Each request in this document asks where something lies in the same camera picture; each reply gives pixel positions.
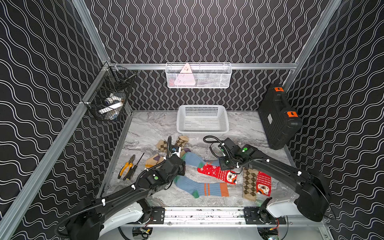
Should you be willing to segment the pink triangular item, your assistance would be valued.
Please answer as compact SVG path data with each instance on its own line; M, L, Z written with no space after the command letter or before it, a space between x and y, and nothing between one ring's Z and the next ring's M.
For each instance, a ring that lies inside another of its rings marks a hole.
M196 80L189 63L186 63L180 73L177 75L174 85L177 87L190 87L195 86Z

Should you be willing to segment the red christmas sock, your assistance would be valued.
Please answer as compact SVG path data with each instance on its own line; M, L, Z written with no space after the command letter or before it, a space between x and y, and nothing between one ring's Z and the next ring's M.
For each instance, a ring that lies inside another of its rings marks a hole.
M235 185L237 183L237 175L233 174L230 170L221 170L220 166L213 166L210 164L200 165L197 171L198 173L214 177L227 184Z
M257 185L257 192L259 194L262 194L268 197L271 196L272 178L269 175L263 172L258 172L256 185Z

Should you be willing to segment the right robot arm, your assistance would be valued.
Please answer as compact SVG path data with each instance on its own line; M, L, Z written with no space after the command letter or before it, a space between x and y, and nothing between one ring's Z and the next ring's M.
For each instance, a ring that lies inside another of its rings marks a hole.
M266 155L256 147L244 145L242 148L231 139L219 141L223 152L218 157L222 170L239 168L253 169L265 173L294 190L296 199L267 198L260 207L261 218L268 222L269 217L302 215L313 222L321 222L330 206L330 190L321 173L310 173L280 162Z

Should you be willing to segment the black screwdriver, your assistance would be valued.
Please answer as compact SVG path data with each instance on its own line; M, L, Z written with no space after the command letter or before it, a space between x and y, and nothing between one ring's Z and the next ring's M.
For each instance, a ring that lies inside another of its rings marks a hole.
M133 155L130 158L130 160L128 161L128 166L127 167L129 168L129 170L128 170L127 174L123 177L124 181L125 180L130 180L133 177L134 173L136 172L136 169L137 169L138 165L134 165L135 158L136 158L136 155Z

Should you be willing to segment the beige argyle sock right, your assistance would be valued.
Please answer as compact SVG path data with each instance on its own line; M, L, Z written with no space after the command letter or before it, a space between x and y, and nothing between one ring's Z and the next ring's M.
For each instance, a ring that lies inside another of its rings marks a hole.
M252 202L257 200L257 177L259 171L246 169L243 174L243 198Z

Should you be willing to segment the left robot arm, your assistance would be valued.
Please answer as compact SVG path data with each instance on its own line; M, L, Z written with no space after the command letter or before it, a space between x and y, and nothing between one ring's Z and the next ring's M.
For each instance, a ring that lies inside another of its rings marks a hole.
M164 190L177 176L185 174L185 165L180 157L172 155L142 171L133 184L116 193L95 200L81 200L76 210L56 225L55 235L69 240L97 240L115 214Z

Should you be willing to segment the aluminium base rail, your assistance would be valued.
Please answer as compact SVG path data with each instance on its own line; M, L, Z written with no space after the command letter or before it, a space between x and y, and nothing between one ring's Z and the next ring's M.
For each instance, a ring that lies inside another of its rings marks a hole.
M322 227L302 216L260 221L257 207L154 207L149 227Z

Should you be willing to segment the white plastic basket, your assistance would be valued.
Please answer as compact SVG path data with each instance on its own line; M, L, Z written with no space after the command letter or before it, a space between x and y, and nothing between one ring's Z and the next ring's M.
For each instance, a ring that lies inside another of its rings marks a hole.
M222 136L230 130L227 110L221 105L182 105L177 131L188 137Z

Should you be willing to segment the black tool case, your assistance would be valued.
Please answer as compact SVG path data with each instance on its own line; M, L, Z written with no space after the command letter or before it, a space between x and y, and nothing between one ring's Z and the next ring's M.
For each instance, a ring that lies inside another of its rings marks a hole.
M259 116L269 147L273 150L282 149L303 125L281 85L269 86L259 107Z

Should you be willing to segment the blue sock green toe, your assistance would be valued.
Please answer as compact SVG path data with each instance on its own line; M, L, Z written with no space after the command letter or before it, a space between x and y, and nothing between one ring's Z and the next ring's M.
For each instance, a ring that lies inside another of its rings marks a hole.
M215 167L220 166L219 160L204 161L202 157L192 152L186 152L182 156L182 160L186 162L186 165L197 167L197 168L202 168L205 165L212 165Z

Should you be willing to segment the beige argyle sock left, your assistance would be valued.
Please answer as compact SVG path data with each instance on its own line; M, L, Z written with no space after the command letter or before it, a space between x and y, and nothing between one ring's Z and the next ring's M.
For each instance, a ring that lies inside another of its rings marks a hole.
M189 138L187 136L179 136L178 139L176 140L174 146L180 147L182 150L185 148L187 143L189 142ZM167 152L167 146L168 142L165 140L160 140L157 144L156 147L160 152L166 153Z

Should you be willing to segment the cream purple striped sock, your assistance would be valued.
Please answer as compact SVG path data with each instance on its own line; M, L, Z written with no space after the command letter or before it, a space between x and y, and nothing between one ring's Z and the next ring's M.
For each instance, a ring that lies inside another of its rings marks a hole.
M189 148L184 148L181 150L180 152L180 158L183 158L183 156L188 153L188 152L191 152L191 150Z

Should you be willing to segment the yellow handled pliers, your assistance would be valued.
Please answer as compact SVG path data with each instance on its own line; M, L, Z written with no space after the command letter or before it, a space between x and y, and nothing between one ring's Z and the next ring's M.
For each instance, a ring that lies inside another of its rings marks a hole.
M136 155L133 155L128 162L125 163L125 165L121 168L118 179L126 180L128 176L128 172L131 170L131 168L134 166L133 162L136 158Z

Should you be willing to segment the blue orange striped sock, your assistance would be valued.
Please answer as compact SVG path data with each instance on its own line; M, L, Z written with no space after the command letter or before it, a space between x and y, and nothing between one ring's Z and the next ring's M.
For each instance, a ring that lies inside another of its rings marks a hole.
M201 196L229 197L226 183L198 183L185 176L176 176L174 184L195 199Z

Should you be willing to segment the beige argyle sock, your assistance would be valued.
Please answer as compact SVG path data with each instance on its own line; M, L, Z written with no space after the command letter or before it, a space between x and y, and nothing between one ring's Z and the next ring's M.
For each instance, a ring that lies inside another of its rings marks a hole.
M243 174L243 198L252 202L257 200L257 177L259 171L246 169Z
M179 136L178 139L176 140L174 146L180 147L182 150L185 148L187 143L189 142L189 138L187 136ZM166 153L167 152L167 146L168 142L165 140L160 140L157 144L156 147L160 152Z

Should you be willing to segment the white items in black basket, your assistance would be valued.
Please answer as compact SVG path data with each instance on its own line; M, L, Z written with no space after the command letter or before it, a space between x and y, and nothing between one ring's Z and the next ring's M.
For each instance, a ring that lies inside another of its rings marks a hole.
M111 93L105 99L105 105L98 110L103 120L116 120L120 115L125 103L126 95L124 93Z

